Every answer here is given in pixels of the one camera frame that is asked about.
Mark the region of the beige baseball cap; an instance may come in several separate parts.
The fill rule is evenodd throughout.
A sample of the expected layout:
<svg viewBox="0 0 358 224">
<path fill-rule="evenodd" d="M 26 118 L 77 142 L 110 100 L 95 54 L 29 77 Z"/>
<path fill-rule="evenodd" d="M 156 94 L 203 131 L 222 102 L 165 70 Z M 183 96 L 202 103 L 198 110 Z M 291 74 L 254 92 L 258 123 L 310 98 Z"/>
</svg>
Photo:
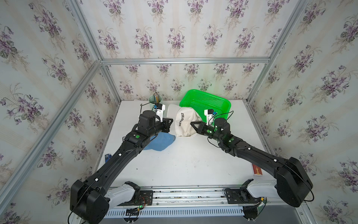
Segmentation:
<svg viewBox="0 0 358 224">
<path fill-rule="evenodd" d="M 191 107 L 180 107 L 170 104 L 167 110 L 167 118 L 173 119 L 170 134 L 176 137 L 191 137 L 196 134 L 191 122 L 202 121 L 199 114 Z"/>
</svg>

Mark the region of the red patterned card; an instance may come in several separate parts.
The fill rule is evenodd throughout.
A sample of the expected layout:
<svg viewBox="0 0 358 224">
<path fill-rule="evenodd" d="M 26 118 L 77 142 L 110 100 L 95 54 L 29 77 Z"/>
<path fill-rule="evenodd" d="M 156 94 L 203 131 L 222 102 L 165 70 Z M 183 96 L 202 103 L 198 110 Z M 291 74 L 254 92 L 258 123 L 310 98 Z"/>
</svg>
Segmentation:
<svg viewBox="0 0 358 224">
<path fill-rule="evenodd" d="M 252 164 L 252 169 L 253 169 L 253 175 L 254 176 L 263 176 L 263 171 L 260 167 Z"/>
</svg>

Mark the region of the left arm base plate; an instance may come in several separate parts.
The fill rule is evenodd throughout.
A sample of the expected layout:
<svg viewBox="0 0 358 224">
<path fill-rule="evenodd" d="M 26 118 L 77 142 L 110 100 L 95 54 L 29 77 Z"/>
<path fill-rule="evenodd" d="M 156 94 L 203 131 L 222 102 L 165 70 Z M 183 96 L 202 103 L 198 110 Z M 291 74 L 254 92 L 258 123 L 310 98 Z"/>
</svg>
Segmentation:
<svg viewBox="0 0 358 224">
<path fill-rule="evenodd" d="M 152 190 L 141 190 L 139 193 L 135 193 L 132 200 L 124 202 L 120 206 L 148 206 L 153 204 Z"/>
</svg>

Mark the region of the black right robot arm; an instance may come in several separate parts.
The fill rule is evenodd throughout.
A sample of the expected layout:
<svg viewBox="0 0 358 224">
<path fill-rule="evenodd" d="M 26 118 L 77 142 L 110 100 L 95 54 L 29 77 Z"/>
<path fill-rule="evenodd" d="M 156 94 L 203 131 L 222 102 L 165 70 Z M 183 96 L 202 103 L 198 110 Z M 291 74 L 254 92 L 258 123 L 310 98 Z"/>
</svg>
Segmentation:
<svg viewBox="0 0 358 224">
<path fill-rule="evenodd" d="M 225 153 L 242 158 L 272 175 L 277 181 L 275 189 L 278 196 L 286 204 L 297 208 L 311 193 L 313 183 L 298 159 L 271 155 L 248 144 L 231 133 L 230 124 L 224 118 L 216 119 L 213 126 L 203 121 L 190 124 L 196 133 L 217 141 L 218 147 Z"/>
</svg>

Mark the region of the bundle of coloured pencils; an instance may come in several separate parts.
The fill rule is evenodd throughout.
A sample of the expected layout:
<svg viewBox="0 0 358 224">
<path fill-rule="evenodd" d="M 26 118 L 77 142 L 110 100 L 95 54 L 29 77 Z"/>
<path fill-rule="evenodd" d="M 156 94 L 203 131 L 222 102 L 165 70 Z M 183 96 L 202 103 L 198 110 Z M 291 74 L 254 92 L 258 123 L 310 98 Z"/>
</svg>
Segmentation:
<svg viewBox="0 0 358 224">
<path fill-rule="evenodd" d="M 158 92 L 154 93 L 154 101 L 156 104 L 160 103 L 160 101 L 161 101 L 160 94 Z"/>
</svg>

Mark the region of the green plastic basket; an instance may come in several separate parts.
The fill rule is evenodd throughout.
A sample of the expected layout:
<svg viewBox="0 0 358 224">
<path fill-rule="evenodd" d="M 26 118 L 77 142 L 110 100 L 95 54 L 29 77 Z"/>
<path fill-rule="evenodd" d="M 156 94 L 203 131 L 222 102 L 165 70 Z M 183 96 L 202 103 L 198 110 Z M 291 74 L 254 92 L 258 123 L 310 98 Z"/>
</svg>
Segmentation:
<svg viewBox="0 0 358 224">
<path fill-rule="evenodd" d="M 225 98 L 215 96 L 213 94 L 200 91 L 189 90 L 180 102 L 180 107 L 193 108 L 206 121 L 204 110 L 214 109 L 219 117 L 227 118 L 231 109 L 231 102 Z"/>
</svg>

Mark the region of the light blue baseball cap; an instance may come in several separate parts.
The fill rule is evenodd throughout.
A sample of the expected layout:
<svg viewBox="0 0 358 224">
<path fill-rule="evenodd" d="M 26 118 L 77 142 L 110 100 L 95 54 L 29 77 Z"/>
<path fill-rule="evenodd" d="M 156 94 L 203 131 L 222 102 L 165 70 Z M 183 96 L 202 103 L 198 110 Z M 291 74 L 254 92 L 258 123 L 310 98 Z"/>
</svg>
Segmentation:
<svg viewBox="0 0 358 224">
<path fill-rule="evenodd" d="M 176 136 L 169 133 L 159 133 L 158 135 L 151 137 L 150 143 L 144 148 L 144 150 L 163 151 L 176 140 Z"/>
</svg>

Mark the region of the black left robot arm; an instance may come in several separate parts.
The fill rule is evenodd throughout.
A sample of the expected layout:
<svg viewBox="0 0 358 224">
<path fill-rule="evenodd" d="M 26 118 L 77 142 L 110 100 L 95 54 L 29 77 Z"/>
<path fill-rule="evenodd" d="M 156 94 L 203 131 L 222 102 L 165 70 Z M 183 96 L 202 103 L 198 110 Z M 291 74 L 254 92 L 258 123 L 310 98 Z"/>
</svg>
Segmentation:
<svg viewBox="0 0 358 224">
<path fill-rule="evenodd" d="M 85 181 L 77 180 L 70 189 L 70 210 L 89 224 L 100 223 L 108 210 L 133 199 L 140 187 L 126 182 L 110 189 L 117 176 L 128 163 L 159 133 L 170 131 L 172 118 L 160 118 L 154 111 L 146 110 L 139 121 L 124 137 L 114 155 Z"/>
</svg>

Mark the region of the mint green pencil cup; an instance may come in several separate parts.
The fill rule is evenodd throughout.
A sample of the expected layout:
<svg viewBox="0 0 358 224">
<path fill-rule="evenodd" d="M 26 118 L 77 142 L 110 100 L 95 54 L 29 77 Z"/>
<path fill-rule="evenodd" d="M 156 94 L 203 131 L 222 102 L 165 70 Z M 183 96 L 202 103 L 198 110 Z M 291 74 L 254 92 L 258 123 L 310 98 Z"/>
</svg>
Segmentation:
<svg viewBox="0 0 358 224">
<path fill-rule="evenodd" d="M 149 103 L 151 103 L 151 104 L 155 104 L 154 95 L 152 95 L 151 97 L 149 97 L 148 101 L 149 101 Z"/>
</svg>

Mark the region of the blue stapler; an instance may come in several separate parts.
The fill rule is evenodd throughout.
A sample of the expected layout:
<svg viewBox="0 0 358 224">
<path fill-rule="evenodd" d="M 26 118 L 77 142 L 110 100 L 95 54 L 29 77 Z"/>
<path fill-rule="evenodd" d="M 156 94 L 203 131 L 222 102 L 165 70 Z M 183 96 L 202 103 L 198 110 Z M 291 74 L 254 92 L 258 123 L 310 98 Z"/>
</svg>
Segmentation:
<svg viewBox="0 0 358 224">
<path fill-rule="evenodd" d="M 106 154 L 106 155 L 104 156 L 105 163 L 107 163 L 111 157 L 112 157 L 111 154 Z"/>
</svg>

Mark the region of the aluminium mounting rail frame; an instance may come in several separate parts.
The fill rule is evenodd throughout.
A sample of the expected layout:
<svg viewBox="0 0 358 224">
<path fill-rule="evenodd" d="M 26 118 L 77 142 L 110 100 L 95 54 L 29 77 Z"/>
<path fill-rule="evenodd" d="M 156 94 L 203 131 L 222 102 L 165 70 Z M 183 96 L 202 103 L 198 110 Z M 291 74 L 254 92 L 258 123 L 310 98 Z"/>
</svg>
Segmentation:
<svg viewBox="0 0 358 224">
<path fill-rule="evenodd" d="M 153 204 L 148 206 L 120 206 L 108 210 L 105 218 L 119 218 L 128 224 L 134 224 L 139 218 L 147 217 L 214 217 L 242 216 L 250 223 L 257 221 L 263 210 L 270 205 L 284 205 L 274 189 L 275 181 L 254 181 L 249 179 L 242 186 L 197 186 L 197 187 L 144 187 L 152 190 Z M 258 204 L 228 204 L 224 189 L 247 190 L 255 198 L 261 198 Z M 78 215 L 70 212 L 67 223 L 88 224 Z"/>
</svg>

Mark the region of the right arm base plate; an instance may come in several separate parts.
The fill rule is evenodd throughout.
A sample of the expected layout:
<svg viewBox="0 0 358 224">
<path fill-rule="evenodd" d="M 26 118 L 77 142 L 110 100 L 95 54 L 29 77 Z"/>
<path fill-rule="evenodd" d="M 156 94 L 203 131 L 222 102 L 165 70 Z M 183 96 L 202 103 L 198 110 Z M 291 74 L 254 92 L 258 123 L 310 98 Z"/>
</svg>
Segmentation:
<svg viewBox="0 0 358 224">
<path fill-rule="evenodd" d="M 261 198 L 255 198 L 247 190 L 225 188 L 224 195 L 228 204 L 258 204 Z"/>
</svg>

